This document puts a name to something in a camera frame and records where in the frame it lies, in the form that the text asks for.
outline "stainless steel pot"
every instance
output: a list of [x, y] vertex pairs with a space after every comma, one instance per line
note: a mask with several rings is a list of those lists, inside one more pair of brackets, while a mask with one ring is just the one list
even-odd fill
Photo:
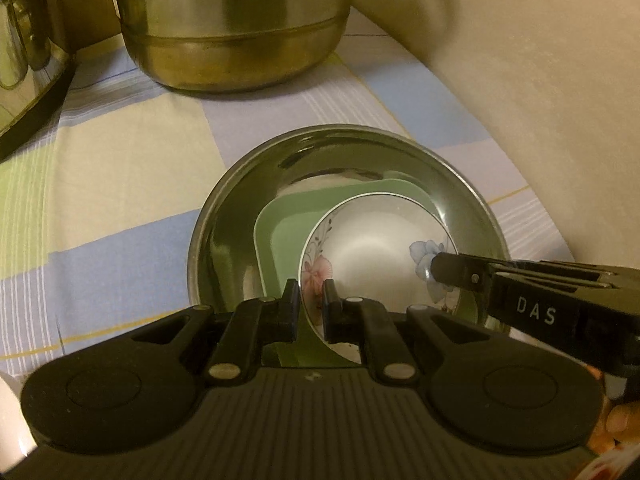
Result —
[[[236, 162], [213, 189], [191, 237], [187, 260], [191, 304], [209, 304], [217, 312], [228, 312], [241, 301], [262, 296], [254, 247], [254, 225], [260, 211], [281, 194], [309, 186], [334, 186], [338, 178], [344, 184], [348, 180], [407, 180], [428, 193], [460, 252], [509, 257], [489, 206], [435, 153], [366, 126], [312, 126], [258, 146]], [[472, 293], [461, 293], [459, 309], [476, 310]], [[301, 319], [298, 339], [305, 344], [315, 341], [318, 352], [326, 351], [304, 317]], [[493, 318], [485, 326], [504, 332], [509, 329]]]
[[156, 81], [213, 92], [260, 88], [321, 62], [352, 0], [117, 0], [122, 35]]
[[72, 73], [58, 0], [0, 0], [0, 160], [62, 103]]

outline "white object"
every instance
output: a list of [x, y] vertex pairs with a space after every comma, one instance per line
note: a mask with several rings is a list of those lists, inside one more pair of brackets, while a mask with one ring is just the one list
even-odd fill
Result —
[[20, 384], [0, 372], [0, 473], [8, 471], [36, 447], [20, 409]]
[[[455, 313], [459, 289], [430, 278], [438, 252], [457, 253], [446, 229], [420, 203], [386, 192], [349, 198], [331, 209], [309, 235], [299, 280], [307, 319], [324, 340], [322, 282], [332, 279], [342, 298], [371, 298], [391, 312], [428, 304]], [[360, 362], [356, 346], [329, 345]]]

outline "black clamp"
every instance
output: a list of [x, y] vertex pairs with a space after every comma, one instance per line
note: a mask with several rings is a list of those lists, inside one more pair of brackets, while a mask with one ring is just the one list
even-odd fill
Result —
[[640, 398], [640, 271], [441, 253], [431, 275], [478, 293], [490, 316], [602, 370], [611, 399]]
[[587, 441], [602, 393], [576, 363], [433, 307], [398, 315], [377, 301], [341, 299], [333, 280], [322, 296], [327, 342], [359, 345], [375, 381], [416, 388], [475, 446], [536, 455]]
[[296, 338], [300, 288], [247, 300], [235, 313], [196, 305], [55, 359], [22, 391], [38, 442], [83, 454], [144, 446], [190, 418], [205, 390], [250, 380], [261, 349]]

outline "striped fabric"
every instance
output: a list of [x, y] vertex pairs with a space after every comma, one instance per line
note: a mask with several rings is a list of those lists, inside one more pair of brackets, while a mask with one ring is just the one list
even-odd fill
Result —
[[413, 137], [476, 186], [513, 257], [571, 259], [484, 127], [355, 10], [321, 66], [247, 94], [171, 92], [122, 38], [79, 59], [59, 116], [0, 165], [0, 370], [13, 376], [188, 306], [186, 255], [210, 190], [247, 151], [303, 126]]

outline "green fabric patch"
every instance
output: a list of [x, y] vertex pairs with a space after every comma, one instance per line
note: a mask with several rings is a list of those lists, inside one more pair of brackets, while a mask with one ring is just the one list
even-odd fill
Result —
[[46, 263], [45, 204], [53, 143], [0, 164], [0, 280]]

